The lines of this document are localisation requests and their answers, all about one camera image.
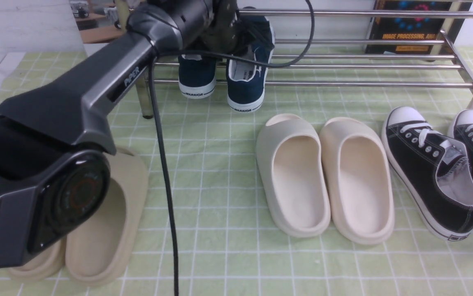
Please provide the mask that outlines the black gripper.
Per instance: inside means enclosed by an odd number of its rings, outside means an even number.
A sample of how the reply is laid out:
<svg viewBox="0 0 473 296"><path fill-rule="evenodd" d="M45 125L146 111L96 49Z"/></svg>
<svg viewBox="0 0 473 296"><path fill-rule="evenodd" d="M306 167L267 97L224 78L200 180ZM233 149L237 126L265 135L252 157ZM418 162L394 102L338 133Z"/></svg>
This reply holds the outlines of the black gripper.
<svg viewBox="0 0 473 296"><path fill-rule="evenodd" d="M242 15L236 0L215 0L214 18L202 33L202 49L242 56L248 47L258 43L274 49L274 33L265 16Z"/></svg>

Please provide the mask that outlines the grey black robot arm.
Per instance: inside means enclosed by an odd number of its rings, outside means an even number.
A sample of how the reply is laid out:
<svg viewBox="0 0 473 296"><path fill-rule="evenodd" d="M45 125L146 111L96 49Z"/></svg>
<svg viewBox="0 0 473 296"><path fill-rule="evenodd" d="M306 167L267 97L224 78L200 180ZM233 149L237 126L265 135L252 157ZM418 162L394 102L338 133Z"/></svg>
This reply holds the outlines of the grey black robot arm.
<svg viewBox="0 0 473 296"><path fill-rule="evenodd" d="M235 0L147 0L126 32L52 82L0 104L0 268L19 267L86 222L110 187L107 115L163 56L272 47Z"/></svg>

